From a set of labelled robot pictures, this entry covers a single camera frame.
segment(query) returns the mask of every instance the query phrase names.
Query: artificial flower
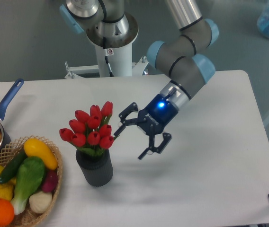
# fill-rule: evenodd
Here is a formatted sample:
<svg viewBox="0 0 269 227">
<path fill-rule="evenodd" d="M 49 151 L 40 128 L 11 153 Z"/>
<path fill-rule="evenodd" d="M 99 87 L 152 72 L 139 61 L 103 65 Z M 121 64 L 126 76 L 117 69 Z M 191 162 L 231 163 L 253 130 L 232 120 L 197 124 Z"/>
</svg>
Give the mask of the artificial flower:
<svg viewBox="0 0 269 227">
<path fill-rule="evenodd" d="M 77 147 L 82 147 L 86 143 L 86 136 L 80 133 L 75 133 L 72 136 L 72 143 Z"/>
<path fill-rule="evenodd" d="M 73 131 L 67 128 L 60 129 L 60 136 L 61 136 L 61 139 L 63 139 L 64 141 L 71 142 Z"/>
<path fill-rule="evenodd" d="M 100 124 L 101 124 L 101 119 L 96 115 L 93 115 L 92 117 L 90 117 L 90 119 L 87 122 L 87 126 L 90 129 L 96 129 L 97 127 L 100 126 Z"/>
<path fill-rule="evenodd" d="M 98 116 L 100 119 L 102 119 L 102 113 L 100 107 L 98 105 L 92 105 L 90 108 L 90 115 Z"/>
<path fill-rule="evenodd" d="M 109 124 L 104 124 L 100 130 L 99 130 L 100 136 L 105 137 L 105 136 L 110 136 L 111 135 L 111 125 Z"/>
<path fill-rule="evenodd" d="M 76 110 L 74 112 L 74 115 L 77 118 L 77 120 L 82 123 L 86 123 L 90 118 L 89 114 L 82 110 Z"/>
<path fill-rule="evenodd" d="M 101 113 L 103 117 L 108 117 L 112 115 L 112 108 L 113 104 L 109 101 L 105 102 L 104 106 L 102 107 Z"/>
<path fill-rule="evenodd" d="M 114 142 L 114 138 L 112 136 L 105 136 L 100 140 L 100 147 L 103 149 L 108 149 Z"/>
<path fill-rule="evenodd" d="M 103 105 L 102 110 L 98 105 L 92 105 L 90 115 L 83 110 L 76 110 L 76 119 L 69 121 L 72 130 L 60 129 L 60 136 L 91 160 L 99 160 L 116 139 L 111 136 L 112 128 L 109 125 L 112 113 L 113 104 L 109 101 Z"/>
<path fill-rule="evenodd" d="M 86 130 L 85 124 L 78 120 L 70 120 L 69 125 L 74 133 L 84 133 Z"/>
<path fill-rule="evenodd" d="M 87 142 L 90 145 L 98 145 L 100 142 L 100 139 L 101 139 L 100 133 L 98 133 L 97 131 L 92 131 L 87 137 Z"/>
</svg>

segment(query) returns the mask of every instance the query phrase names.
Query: black vase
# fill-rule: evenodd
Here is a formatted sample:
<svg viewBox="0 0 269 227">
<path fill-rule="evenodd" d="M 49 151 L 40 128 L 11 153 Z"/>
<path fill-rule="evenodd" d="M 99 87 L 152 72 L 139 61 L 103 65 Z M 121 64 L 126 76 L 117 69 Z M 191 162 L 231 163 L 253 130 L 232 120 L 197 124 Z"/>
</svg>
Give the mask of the black vase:
<svg viewBox="0 0 269 227">
<path fill-rule="evenodd" d="M 76 151 L 77 162 L 86 178 L 86 181 L 95 187 L 106 185 L 114 173 L 109 150 L 105 150 L 100 160 L 91 160 L 83 152 Z"/>
</svg>

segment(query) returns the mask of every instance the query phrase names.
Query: wicker basket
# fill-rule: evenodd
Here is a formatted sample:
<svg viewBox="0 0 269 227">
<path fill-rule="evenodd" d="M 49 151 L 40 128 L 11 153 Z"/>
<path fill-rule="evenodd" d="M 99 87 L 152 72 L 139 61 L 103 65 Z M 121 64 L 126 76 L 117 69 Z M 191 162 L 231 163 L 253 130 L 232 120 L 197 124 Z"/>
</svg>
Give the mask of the wicker basket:
<svg viewBox="0 0 269 227">
<path fill-rule="evenodd" d="M 8 225 L 8 227 L 25 227 L 25 226 L 33 227 L 41 223 L 52 210 L 54 203 L 58 197 L 61 183 L 62 183 L 63 161 L 62 161 L 61 153 L 54 143 L 52 143 L 51 141 L 49 141 L 48 139 L 44 137 L 37 137 L 37 136 L 24 137 L 6 145 L 5 148 L 3 148 L 0 152 L 0 165 L 5 166 L 16 154 L 18 154 L 19 151 L 23 148 L 24 142 L 28 140 L 29 138 L 36 138 L 38 140 L 43 141 L 45 144 L 47 144 L 50 150 L 54 153 L 55 157 L 58 160 L 57 175 L 59 178 L 59 182 L 56 189 L 53 192 L 53 200 L 50 206 L 48 207 L 48 209 L 43 214 L 34 213 L 30 209 L 29 203 L 27 203 L 25 211 L 19 215 L 15 215 L 14 220 L 12 221 L 10 225 Z"/>
</svg>

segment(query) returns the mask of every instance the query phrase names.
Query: gray floor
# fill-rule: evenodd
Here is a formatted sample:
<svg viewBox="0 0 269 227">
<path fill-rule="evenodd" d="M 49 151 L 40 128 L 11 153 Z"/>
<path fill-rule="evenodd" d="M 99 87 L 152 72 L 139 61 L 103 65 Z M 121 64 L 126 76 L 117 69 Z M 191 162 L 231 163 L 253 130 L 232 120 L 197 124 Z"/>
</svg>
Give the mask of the gray floor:
<svg viewBox="0 0 269 227">
<path fill-rule="evenodd" d="M 197 0 L 204 18 L 220 29 L 215 44 L 202 54 L 217 70 L 249 74 L 263 117 L 269 109 L 269 39 L 256 22 L 266 0 Z M 69 66 L 96 65 L 94 48 L 84 34 L 65 25 L 58 8 L 63 0 L 0 0 L 0 82 L 63 79 Z M 163 0 L 125 0 L 139 24 L 133 60 L 146 55 L 156 40 L 172 42 L 179 32 Z M 150 72 L 159 73 L 151 68 Z M 266 128 L 269 139 L 269 126 Z"/>
</svg>

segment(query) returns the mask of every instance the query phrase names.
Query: white table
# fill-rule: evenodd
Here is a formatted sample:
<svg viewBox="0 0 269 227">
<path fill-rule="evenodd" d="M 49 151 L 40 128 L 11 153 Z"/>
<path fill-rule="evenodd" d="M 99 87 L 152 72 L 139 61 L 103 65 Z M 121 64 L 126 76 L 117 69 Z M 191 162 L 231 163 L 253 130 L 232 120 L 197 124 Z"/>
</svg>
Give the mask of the white table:
<svg viewBox="0 0 269 227">
<path fill-rule="evenodd" d="M 164 75 L 26 81 L 3 126 L 17 139 L 45 136 L 64 159 L 61 192 L 42 226 L 214 227 L 269 223 L 269 143 L 244 71 L 217 72 L 166 127 L 162 154 L 137 157 L 148 138 L 127 127 L 111 147 L 114 177 L 90 186 L 61 140 L 74 111 L 114 103 L 111 124 L 130 103 L 144 108 L 169 82 Z M 13 82 L 0 83 L 0 100 Z"/>
</svg>

